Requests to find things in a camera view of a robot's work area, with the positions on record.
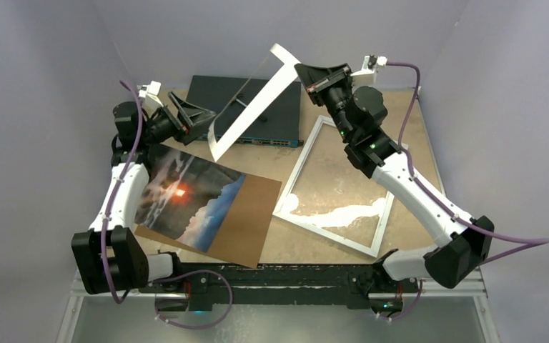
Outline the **white backing board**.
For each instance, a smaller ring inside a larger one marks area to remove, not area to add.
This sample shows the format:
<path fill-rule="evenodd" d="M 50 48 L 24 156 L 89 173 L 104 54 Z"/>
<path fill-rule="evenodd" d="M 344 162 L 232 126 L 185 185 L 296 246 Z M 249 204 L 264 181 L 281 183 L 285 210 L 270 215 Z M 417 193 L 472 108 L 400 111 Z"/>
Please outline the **white backing board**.
<path fill-rule="evenodd" d="M 209 126 L 207 132 L 207 143 L 209 151 L 214 162 L 218 162 L 219 159 L 226 153 L 226 151 L 241 137 L 241 135 L 249 128 L 249 126 L 257 119 L 257 114 L 263 113 L 267 107 L 279 97 L 279 95 L 297 79 L 297 73 L 294 69 L 295 64 L 299 64 L 300 61 L 293 56 L 286 48 L 278 43 L 275 43 L 270 48 L 270 53 L 276 56 L 281 62 L 281 68 L 274 74 L 274 76 L 268 80 L 268 82 L 262 87 L 257 95 L 251 100 L 249 105 L 253 108 L 253 111 L 244 109 L 241 114 L 230 124 L 228 130 L 218 139 L 215 133 L 215 124 L 217 120 L 223 115 L 224 111 L 237 97 L 243 88 L 248 85 L 249 81 L 255 75 L 257 71 L 262 67 L 263 63 L 267 59 L 264 59 L 258 68 L 252 73 L 252 75 L 246 80 L 241 88 L 233 95 L 233 97 L 227 102 L 223 110 L 221 110 L 214 121 Z"/>

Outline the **landscape photo print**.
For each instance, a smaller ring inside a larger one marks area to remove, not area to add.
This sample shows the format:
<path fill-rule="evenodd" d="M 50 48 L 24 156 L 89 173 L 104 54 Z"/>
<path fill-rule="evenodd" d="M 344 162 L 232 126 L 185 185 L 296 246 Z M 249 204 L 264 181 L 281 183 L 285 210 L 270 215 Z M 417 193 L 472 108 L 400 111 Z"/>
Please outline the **landscape photo print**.
<path fill-rule="evenodd" d="M 246 174 L 162 144 L 149 155 L 154 166 L 135 223 L 207 251 Z"/>

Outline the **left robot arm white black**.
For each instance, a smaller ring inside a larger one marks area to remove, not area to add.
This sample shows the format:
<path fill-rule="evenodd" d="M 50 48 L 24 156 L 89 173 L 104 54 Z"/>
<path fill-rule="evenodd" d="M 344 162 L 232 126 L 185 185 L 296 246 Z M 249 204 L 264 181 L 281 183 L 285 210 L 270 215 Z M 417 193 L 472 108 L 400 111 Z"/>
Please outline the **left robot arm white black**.
<path fill-rule="evenodd" d="M 95 220 L 73 235 L 71 249 L 84 289 L 89 294 L 129 292 L 157 281 L 166 292 L 184 285 L 176 254 L 145 254 L 132 233 L 142 192 L 149 183 L 152 146 L 173 138 L 188 145 L 206 134 L 216 117 L 212 110 L 169 92 L 173 114 L 157 96 L 137 95 L 113 110 L 117 134 L 111 141 L 112 175 Z"/>

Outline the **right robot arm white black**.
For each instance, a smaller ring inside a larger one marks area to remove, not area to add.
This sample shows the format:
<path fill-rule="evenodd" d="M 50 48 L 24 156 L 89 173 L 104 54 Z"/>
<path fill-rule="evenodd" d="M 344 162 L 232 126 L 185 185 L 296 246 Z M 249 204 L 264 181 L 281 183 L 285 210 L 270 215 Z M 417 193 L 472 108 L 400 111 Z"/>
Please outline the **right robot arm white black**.
<path fill-rule="evenodd" d="M 408 150 L 385 133 L 388 114 L 382 93 L 373 86 L 358 86 L 347 64 L 294 66 L 311 102 L 326 108 L 351 165 L 383 186 L 421 223 L 433 246 L 393 249 L 375 262 L 372 280 L 389 291 L 410 278 L 433 279 L 452 289 L 488 258 L 493 223 L 475 218 L 455 206 L 413 165 Z"/>

